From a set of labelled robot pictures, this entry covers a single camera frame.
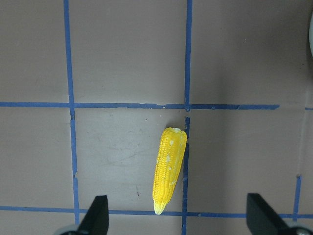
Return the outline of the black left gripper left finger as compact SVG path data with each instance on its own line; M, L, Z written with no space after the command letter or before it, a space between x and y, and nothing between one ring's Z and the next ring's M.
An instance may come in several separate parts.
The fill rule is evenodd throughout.
M96 196L80 223L78 235L106 235L109 229L109 209L106 195Z

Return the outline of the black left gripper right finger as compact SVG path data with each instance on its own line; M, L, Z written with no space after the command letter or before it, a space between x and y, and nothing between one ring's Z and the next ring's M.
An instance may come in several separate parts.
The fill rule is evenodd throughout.
M296 234L258 193L247 194L246 224L252 235Z

